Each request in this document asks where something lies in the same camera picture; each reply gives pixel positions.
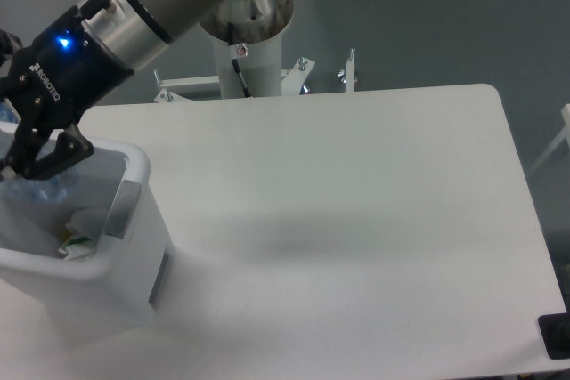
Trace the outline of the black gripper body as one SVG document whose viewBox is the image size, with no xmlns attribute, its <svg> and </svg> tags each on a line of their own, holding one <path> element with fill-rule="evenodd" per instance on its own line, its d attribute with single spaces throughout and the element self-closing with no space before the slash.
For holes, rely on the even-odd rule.
<svg viewBox="0 0 570 380">
<path fill-rule="evenodd" d="M 64 129 L 134 74 L 84 28 L 101 6 L 73 6 L 19 50 L 8 73 L 8 100 L 23 117 L 34 99 L 36 127 Z"/>
</svg>

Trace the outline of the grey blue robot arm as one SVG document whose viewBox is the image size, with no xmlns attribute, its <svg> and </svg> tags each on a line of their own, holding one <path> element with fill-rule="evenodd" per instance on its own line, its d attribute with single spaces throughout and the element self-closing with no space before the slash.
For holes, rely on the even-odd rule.
<svg viewBox="0 0 570 380">
<path fill-rule="evenodd" d="M 89 158 L 83 114 L 225 0 L 85 0 L 29 46 L 1 35 L 1 98 L 19 116 L 5 180 L 47 180 Z"/>
</svg>

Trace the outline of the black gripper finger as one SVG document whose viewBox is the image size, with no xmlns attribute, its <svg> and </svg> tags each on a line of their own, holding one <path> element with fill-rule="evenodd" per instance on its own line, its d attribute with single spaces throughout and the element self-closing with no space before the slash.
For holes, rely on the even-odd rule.
<svg viewBox="0 0 570 380">
<path fill-rule="evenodd" d="M 1 76 L 1 100 L 9 101 L 13 107 L 21 105 L 21 83 L 19 75 L 13 71 L 13 63 L 24 47 L 21 39 L 6 30 L 1 30 L 1 67 L 8 63 L 6 74 Z"/>
<path fill-rule="evenodd" d="M 1 158 L 1 180 L 45 181 L 91 157 L 93 144 L 71 124 L 57 133 L 40 131 L 27 119 L 18 124 L 12 144 Z"/>
</svg>

